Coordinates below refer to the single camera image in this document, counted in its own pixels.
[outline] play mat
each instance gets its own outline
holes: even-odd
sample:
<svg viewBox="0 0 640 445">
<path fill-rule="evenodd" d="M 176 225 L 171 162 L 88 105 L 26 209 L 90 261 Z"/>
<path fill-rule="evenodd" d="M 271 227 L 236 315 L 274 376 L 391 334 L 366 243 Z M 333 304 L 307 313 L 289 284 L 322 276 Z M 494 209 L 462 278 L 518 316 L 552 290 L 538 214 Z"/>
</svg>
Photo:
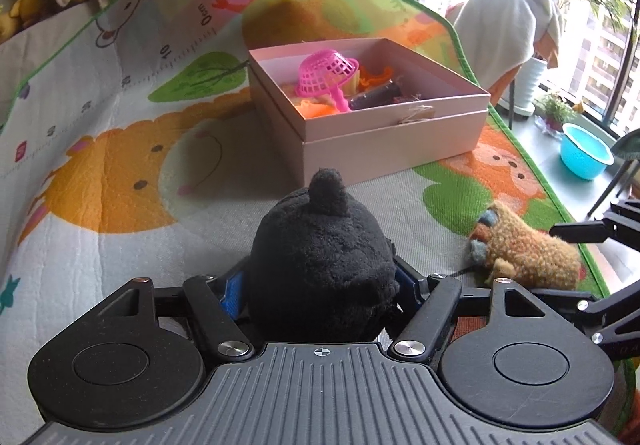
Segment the play mat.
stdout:
<svg viewBox="0 0 640 445">
<path fill-rule="evenodd" d="M 249 96 L 247 49 L 362 36 L 474 80 L 451 26 L 412 0 L 117 0 L 20 85 L 0 135 L 2 445 L 42 423 L 26 380 L 41 345 L 131 277 L 224 273 L 292 190 Z M 424 274 L 466 265 L 492 199 L 536 229 L 569 219 L 493 109 L 472 153 L 349 191 Z M 582 250 L 579 287 L 606 295 Z M 603 415 L 614 430 L 628 373 Z"/>
</svg>

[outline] silver bolt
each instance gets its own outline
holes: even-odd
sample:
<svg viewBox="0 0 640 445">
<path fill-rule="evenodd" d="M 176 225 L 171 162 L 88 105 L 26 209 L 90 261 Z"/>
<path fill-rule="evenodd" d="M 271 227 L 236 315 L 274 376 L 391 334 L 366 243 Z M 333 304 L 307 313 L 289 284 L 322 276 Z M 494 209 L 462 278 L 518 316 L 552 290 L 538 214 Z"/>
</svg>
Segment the silver bolt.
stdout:
<svg viewBox="0 0 640 445">
<path fill-rule="evenodd" d="M 228 357 L 241 357 L 249 352 L 249 346 L 238 340 L 229 340 L 218 346 L 218 352 Z"/>
<path fill-rule="evenodd" d="M 415 340 L 401 340 L 394 346 L 394 351 L 404 357 L 417 357 L 425 351 L 424 344 Z"/>
</svg>

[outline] small potted plant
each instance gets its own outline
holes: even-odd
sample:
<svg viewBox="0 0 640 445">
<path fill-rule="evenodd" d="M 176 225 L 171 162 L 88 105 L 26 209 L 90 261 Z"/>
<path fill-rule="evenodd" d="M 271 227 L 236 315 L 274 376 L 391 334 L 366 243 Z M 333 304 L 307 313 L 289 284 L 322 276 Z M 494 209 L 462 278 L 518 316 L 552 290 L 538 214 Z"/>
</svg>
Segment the small potted plant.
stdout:
<svg viewBox="0 0 640 445">
<path fill-rule="evenodd" d="M 545 96 L 542 109 L 546 128 L 555 133 L 562 133 L 562 126 L 575 116 L 574 110 L 563 102 L 556 92 L 550 92 Z"/>
</svg>

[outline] pink plastic basket toy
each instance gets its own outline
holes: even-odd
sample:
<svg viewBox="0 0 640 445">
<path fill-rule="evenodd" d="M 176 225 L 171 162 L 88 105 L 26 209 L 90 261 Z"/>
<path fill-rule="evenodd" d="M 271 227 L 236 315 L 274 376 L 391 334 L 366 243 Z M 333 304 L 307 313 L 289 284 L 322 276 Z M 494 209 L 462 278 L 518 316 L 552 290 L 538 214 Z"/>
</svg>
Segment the pink plastic basket toy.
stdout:
<svg viewBox="0 0 640 445">
<path fill-rule="evenodd" d="M 340 112 L 347 112 L 349 102 L 340 86 L 358 70 L 356 59 L 347 59 L 335 50 L 320 50 L 309 55 L 298 69 L 296 94 L 303 98 L 329 94 Z"/>
</svg>

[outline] blue plush paw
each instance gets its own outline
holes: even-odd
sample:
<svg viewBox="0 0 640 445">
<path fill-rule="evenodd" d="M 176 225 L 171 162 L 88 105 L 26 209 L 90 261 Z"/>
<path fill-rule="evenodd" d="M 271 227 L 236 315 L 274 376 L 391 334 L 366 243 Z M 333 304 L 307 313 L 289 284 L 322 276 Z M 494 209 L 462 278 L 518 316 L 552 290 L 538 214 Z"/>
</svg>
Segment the blue plush paw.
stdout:
<svg viewBox="0 0 640 445">
<path fill-rule="evenodd" d="M 478 221 L 483 225 L 492 227 L 498 222 L 498 214 L 496 214 L 493 210 L 485 210 L 478 218 Z"/>
<path fill-rule="evenodd" d="M 486 252 L 487 247 L 486 244 L 482 241 L 478 241 L 477 239 L 472 239 L 471 243 L 471 261 L 474 265 L 484 266 L 486 263 Z"/>
</svg>

